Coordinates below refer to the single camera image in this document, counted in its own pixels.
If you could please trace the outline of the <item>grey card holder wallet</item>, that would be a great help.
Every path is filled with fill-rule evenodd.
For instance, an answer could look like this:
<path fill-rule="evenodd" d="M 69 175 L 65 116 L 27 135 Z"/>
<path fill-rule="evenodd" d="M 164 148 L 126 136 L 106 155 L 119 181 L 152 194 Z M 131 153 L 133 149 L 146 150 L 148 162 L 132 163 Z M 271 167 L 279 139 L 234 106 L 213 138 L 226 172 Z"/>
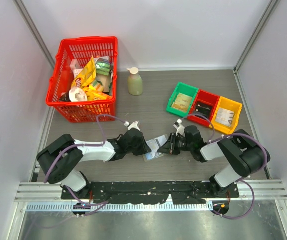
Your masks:
<path fill-rule="evenodd" d="M 162 157 L 164 154 L 158 152 L 158 150 L 167 142 L 168 138 L 169 138 L 168 135 L 164 134 L 162 136 L 148 140 L 146 143 L 151 149 L 151 152 L 143 156 L 144 161 L 150 162 L 152 160 Z"/>

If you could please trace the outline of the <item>white silver VIP card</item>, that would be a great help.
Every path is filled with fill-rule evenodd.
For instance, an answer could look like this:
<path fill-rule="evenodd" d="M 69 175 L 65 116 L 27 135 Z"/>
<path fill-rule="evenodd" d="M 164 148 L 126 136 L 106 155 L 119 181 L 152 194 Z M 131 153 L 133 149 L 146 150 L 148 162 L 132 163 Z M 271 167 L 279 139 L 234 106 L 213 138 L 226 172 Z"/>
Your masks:
<path fill-rule="evenodd" d="M 153 155 L 158 153 L 159 148 L 161 148 L 168 140 L 167 135 L 162 135 L 157 138 L 151 139 L 147 142 L 147 145 L 151 148 L 151 153 Z"/>

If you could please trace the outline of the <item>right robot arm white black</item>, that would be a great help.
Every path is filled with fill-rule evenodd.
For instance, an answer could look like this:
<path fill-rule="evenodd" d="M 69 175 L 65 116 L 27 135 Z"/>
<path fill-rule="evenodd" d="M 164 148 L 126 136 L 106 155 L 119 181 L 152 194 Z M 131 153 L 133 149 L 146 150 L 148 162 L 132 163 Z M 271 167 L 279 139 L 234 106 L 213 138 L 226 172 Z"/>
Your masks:
<path fill-rule="evenodd" d="M 213 143 L 206 143 L 194 125 L 185 127 L 183 134 L 172 133 L 158 152 L 168 155 L 189 152 L 200 163 L 225 157 L 229 165 L 209 180 L 209 191 L 216 198 L 226 194 L 236 181 L 265 168 L 271 160 L 266 148 L 243 129 L 223 136 Z"/>

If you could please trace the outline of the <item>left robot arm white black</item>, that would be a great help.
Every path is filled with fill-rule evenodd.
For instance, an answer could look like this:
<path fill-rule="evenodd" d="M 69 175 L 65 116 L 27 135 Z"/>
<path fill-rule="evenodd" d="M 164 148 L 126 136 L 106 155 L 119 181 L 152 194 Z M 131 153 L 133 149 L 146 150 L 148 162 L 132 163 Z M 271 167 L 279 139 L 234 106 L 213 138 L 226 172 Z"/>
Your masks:
<path fill-rule="evenodd" d="M 75 170 L 80 162 L 113 162 L 128 154 L 142 156 L 151 151 L 143 133 L 132 128 L 105 142 L 84 142 L 73 139 L 70 134 L 64 134 L 39 152 L 36 159 L 46 176 L 46 183 L 61 183 L 79 199 L 85 199 L 91 190 L 87 178 Z"/>

